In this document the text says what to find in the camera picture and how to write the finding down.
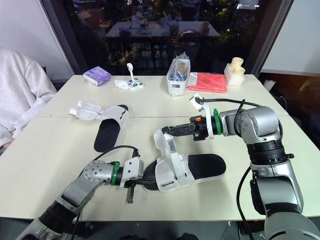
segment floor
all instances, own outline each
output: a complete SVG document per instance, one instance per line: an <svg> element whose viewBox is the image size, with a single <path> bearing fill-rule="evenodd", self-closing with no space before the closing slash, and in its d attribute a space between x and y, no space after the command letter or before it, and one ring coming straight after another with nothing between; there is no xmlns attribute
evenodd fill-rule
<svg viewBox="0 0 320 240"><path fill-rule="evenodd" d="M320 229L320 217L311 218ZM26 227L27 223L15 219L0 218L0 239L13 240ZM249 240L248 236L240 234L237 222L107 222L95 223L95 233L87 240L118 240L123 236L137 234L145 240L175 240L183 233L194 234L199 240ZM264 240L264 232L254 235L255 240ZM70 240L66 235L63 240Z"/></svg>

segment silver robot arm segment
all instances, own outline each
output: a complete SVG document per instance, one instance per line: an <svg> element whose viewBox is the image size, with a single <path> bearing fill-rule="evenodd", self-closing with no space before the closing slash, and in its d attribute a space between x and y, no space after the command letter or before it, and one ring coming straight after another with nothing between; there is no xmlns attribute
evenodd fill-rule
<svg viewBox="0 0 320 240"><path fill-rule="evenodd" d="M144 162L138 156L119 162L90 162L48 207L48 209L16 238L16 240L59 240L73 219L80 214L101 185L125 188L126 183L142 178Z"/></svg>
<svg viewBox="0 0 320 240"><path fill-rule="evenodd" d="M222 134L235 135L237 110L219 115ZM304 200L290 158L282 145L276 113L261 106L240 112L236 126L250 156L253 205L266 215L267 240L320 240L317 227L302 215Z"/></svg>

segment robotic arm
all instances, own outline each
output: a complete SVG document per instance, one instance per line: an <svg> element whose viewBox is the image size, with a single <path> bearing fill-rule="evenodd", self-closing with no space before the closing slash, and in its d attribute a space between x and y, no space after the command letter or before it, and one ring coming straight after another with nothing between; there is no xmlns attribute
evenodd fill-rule
<svg viewBox="0 0 320 240"><path fill-rule="evenodd" d="M250 187L254 208L266 215L266 239L320 240L317 227L302 215L304 200L290 161L294 156L285 153L282 127L276 113L259 106L225 111L219 115L215 109L211 116L207 103L199 95L190 101L199 111L204 109L206 117L191 117L190 123L164 127L162 132L177 137L193 135L195 141L210 137L210 132L226 137L239 135L251 160L253 177Z"/></svg>
<svg viewBox="0 0 320 240"><path fill-rule="evenodd" d="M199 95L190 99L206 116L190 118L190 123L164 127L163 133L172 136L193 135L195 141L214 135L239 135L246 144L252 180L251 197L258 213L266 215L264 231L267 240L320 240L316 226L302 215L304 201L290 159L282 145L282 127L270 108L259 106L218 114ZM60 194L53 204L36 218L17 240L58 240L73 219L80 214L101 185L130 188L129 203L133 201L136 184L154 184L143 179L144 163L135 148L124 167L119 162L90 162L80 176Z"/></svg>
<svg viewBox="0 0 320 240"><path fill-rule="evenodd" d="M120 167L118 161L106 163L102 160L93 160L16 240L59 240L101 185L129 188L128 203L133 203L136 184L154 183L142 180L143 174L144 162L140 160L136 148L132 158L127 160L123 167Z"/></svg>

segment purple box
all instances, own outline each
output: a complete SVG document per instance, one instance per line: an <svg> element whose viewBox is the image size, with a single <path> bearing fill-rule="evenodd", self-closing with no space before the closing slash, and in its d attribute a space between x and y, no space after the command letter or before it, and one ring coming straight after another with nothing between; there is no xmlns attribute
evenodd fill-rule
<svg viewBox="0 0 320 240"><path fill-rule="evenodd" d="M108 82L111 78L111 73L107 72L103 68L96 66L86 71L83 76L93 85L100 86Z"/></svg>

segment toothbrush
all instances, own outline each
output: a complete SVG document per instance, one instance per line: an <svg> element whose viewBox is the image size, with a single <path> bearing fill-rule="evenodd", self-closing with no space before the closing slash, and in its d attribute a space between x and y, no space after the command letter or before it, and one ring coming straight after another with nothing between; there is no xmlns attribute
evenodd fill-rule
<svg viewBox="0 0 320 240"><path fill-rule="evenodd" d="M126 66L128 67L128 70L130 72L131 80L132 80L132 84L133 84L135 82L134 73L133 73L134 66L131 63L127 63Z"/></svg>

